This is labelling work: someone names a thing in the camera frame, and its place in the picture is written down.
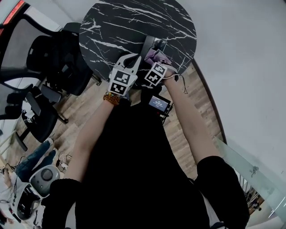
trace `small screen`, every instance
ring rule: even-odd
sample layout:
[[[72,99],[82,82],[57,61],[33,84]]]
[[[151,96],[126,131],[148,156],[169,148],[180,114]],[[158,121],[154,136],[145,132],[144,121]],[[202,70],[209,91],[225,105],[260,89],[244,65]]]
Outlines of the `small screen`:
[[[164,112],[168,106],[168,103],[162,99],[159,99],[155,96],[152,96],[152,99],[149,102],[149,105],[159,109],[160,111]]]

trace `black shirt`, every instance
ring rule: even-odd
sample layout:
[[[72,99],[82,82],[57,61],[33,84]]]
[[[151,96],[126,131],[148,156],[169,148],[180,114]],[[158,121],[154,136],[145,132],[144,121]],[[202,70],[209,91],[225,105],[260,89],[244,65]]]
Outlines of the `black shirt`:
[[[84,181],[52,183],[43,229],[64,228],[74,202],[78,229],[210,228],[201,192],[228,228],[245,228],[249,212],[234,170],[220,157],[201,160],[197,170],[192,184],[150,107],[119,105],[94,147]],[[236,206],[231,211],[230,201]]]

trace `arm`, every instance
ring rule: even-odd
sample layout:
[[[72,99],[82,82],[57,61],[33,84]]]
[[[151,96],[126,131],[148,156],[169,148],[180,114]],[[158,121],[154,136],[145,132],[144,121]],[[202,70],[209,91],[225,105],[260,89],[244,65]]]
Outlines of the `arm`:
[[[164,81],[173,100],[177,117],[189,143],[196,164],[205,157],[219,156],[208,134],[206,125],[196,107],[181,91],[174,78]]]
[[[82,181],[90,153],[101,135],[114,105],[104,100],[80,131],[73,149],[73,157],[64,178]]]
[[[11,178],[9,176],[9,171],[6,168],[4,170],[4,183],[7,185],[8,188],[12,186]]]

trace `beaded bracelet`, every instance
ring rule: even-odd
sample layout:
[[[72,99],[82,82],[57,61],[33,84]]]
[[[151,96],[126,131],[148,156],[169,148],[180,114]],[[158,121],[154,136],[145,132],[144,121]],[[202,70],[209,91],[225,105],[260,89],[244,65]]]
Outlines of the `beaded bracelet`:
[[[108,102],[112,103],[113,105],[117,106],[119,104],[119,96],[116,94],[113,94],[111,92],[107,92],[107,94],[105,94],[103,96],[103,100],[107,100]]]

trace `glass panel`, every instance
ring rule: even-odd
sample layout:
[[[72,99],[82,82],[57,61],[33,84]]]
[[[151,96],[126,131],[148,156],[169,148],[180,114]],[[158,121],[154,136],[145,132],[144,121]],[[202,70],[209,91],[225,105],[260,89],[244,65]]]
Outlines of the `glass panel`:
[[[286,190],[279,190],[259,168],[250,164],[237,152],[216,138],[221,156],[267,201],[273,211],[286,222]]]

